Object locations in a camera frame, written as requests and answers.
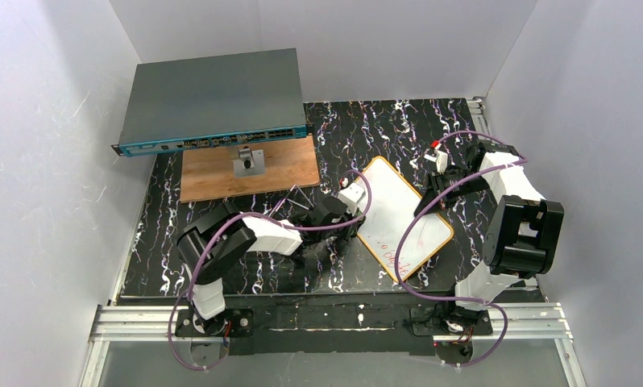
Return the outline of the yellow-framed whiteboard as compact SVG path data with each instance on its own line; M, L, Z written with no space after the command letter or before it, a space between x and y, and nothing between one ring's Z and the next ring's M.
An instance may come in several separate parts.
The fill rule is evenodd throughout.
M454 237L454 229L439 214L423 216L409 232L395 267L398 244L414 219L421 195L382 156L373 158L363 175L372 201L358 237L393 280L395 272L407 280Z

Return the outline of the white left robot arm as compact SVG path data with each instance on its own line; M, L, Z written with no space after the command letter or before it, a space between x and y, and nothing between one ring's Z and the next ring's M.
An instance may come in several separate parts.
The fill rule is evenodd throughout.
M176 240L191 276L187 300L199 321L215 318L226 309L222 277L247 253L275 253L305 266L318 244L348 241L357 236L363 222L357 202L339 196L326 197L309 210L275 222L222 203L189 224Z

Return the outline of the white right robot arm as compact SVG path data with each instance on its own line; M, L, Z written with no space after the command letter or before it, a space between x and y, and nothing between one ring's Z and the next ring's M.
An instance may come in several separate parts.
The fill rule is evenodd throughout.
M564 209L533 187L513 146L477 140L465 151L464 166L441 149L429 158L435 169L426 176L415 214L448 210L460 197L486 189L497 201L483 234L483 260L454 286L453 307L482 310L510 285L550 270Z

